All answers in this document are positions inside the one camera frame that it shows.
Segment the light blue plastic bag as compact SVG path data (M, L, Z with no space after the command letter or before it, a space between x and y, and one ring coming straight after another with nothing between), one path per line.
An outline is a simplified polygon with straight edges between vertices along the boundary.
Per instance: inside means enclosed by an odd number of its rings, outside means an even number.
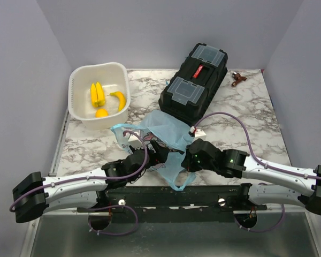
M178 175L184 171L181 163L185 158L186 147L193 142L193 137L189 135L190 126L186 123L162 111L154 110L138 125L117 124L111 127L111 131L120 147L128 153L132 152L129 148L131 143L128 141L130 135L124 136L124 131L137 133L147 146L155 139L159 145L169 148L171 152L167 161L164 164L155 164L150 169L158 172L174 190L182 191L195 180L196 174L191 173L183 183L175 185Z

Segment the yellow fake lemon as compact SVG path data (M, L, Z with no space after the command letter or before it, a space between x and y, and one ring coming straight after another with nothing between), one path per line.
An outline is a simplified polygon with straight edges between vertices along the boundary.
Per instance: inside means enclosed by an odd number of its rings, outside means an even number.
M106 117L108 115L109 114L105 109L98 109L95 114L96 118Z

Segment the yellow fake banana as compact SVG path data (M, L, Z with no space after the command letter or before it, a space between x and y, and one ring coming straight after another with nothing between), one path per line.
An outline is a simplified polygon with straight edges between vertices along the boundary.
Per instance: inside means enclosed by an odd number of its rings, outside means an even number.
M124 107L126 106L126 102L127 102L123 93L120 91L116 91L116 92L110 93L110 96L114 96L119 100L118 112L121 112L124 109Z

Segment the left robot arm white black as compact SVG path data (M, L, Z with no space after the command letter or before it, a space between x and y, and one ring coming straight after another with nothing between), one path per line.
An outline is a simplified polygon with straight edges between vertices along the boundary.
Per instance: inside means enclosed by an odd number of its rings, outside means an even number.
M17 223L35 220L53 209L75 207L103 211L108 199L100 192L135 182L143 171L165 163L170 152L156 140L142 148L130 149L132 153L123 160L77 175L42 177L40 172L30 173L13 188L9 211L15 214Z

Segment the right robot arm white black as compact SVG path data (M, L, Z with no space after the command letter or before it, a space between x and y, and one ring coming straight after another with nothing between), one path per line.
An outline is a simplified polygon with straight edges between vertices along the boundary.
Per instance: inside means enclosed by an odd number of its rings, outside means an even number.
M195 140L186 148L181 166L188 172L210 170L226 178L245 178L268 182L251 186L235 197L243 210L267 203L304 207L321 216L321 165L297 168L262 161L236 149L220 150L208 141Z

